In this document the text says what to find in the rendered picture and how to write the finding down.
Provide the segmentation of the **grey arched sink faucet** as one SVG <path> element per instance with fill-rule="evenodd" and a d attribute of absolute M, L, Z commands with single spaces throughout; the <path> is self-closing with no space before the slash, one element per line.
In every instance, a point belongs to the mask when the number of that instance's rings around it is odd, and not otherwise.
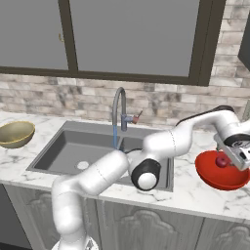
<path fill-rule="evenodd" d="M 127 131 L 127 124 L 137 124 L 142 113 L 138 115 L 130 116 L 126 112 L 126 92 L 123 87 L 119 87 L 115 93 L 113 104 L 112 104 L 112 127 L 113 127 L 113 146 L 117 148 L 117 118 L 118 115 L 118 103 L 121 103 L 121 131 Z"/>

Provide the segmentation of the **grey steel sink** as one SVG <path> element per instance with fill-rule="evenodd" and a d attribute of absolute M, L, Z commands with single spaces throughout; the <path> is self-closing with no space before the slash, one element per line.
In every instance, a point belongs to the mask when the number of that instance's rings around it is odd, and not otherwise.
<path fill-rule="evenodd" d="M 128 127 L 122 132 L 118 126 L 117 148 L 124 152 L 142 149 L 143 139 L 159 130 Z M 54 175 L 77 175 L 114 150 L 113 127 L 95 123 L 66 121 L 56 135 L 26 169 Z M 173 192 L 174 160 L 160 161 L 159 183 L 155 189 Z"/>

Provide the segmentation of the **grey carved cupboard door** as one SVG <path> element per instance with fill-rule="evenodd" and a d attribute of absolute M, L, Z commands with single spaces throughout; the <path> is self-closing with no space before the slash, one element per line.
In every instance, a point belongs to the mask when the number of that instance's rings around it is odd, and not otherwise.
<path fill-rule="evenodd" d="M 250 225 L 204 219 L 195 250 L 250 250 Z"/>
<path fill-rule="evenodd" d="M 4 185 L 11 199 L 32 250 L 52 250 L 60 240 L 52 215 L 49 191 Z M 86 231 L 96 250 L 103 250 L 98 226 L 97 207 L 90 198 L 82 199 Z"/>
<path fill-rule="evenodd" d="M 103 250 L 195 250 L 201 217 L 97 202 Z"/>

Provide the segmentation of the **dark wall cupboard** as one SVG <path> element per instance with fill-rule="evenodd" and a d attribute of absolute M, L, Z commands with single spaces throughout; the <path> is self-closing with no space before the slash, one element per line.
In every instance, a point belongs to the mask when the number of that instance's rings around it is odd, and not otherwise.
<path fill-rule="evenodd" d="M 244 34 L 242 37 L 238 58 L 250 71 L 250 18 L 247 20 Z"/>

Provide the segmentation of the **red apple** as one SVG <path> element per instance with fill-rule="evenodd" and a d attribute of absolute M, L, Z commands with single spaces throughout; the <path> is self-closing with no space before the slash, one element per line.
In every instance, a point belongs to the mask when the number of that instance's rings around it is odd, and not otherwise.
<path fill-rule="evenodd" d="M 229 165 L 229 158 L 221 152 L 217 155 L 215 164 L 220 168 L 226 168 Z"/>

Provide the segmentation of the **olive yellow bowl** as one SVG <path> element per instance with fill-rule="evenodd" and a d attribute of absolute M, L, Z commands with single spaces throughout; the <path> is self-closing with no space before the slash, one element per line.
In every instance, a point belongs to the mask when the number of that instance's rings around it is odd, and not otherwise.
<path fill-rule="evenodd" d="M 13 121 L 0 127 L 0 146 L 20 148 L 25 146 L 35 133 L 35 125 L 29 121 Z"/>

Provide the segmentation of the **red bowl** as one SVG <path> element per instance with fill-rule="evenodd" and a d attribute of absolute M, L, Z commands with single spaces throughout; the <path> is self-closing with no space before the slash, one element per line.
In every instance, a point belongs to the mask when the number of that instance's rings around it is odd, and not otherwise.
<path fill-rule="evenodd" d="M 212 188 L 235 190 L 242 188 L 250 181 L 250 169 L 239 171 L 229 159 L 226 168 L 215 164 L 215 159 L 223 151 L 207 150 L 195 158 L 195 168 L 200 179 Z"/>

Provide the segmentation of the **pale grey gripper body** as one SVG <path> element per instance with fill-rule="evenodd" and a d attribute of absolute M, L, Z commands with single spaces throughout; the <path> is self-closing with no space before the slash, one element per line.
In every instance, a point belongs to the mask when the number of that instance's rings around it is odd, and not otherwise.
<path fill-rule="evenodd" d="M 230 162 L 239 170 L 244 171 L 250 167 L 250 143 L 240 147 L 226 146 L 218 134 L 214 136 L 218 149 L 221 149 L 230 159 Z"/>

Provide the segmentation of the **dark grey appliance front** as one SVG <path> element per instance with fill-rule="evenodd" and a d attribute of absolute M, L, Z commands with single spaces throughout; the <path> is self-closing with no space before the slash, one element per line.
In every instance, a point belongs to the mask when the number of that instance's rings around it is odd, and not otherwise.
<path fill-rule="evenodd" d="M 0 184 L 0 250 L 32 250 L 2 184 Z"/>

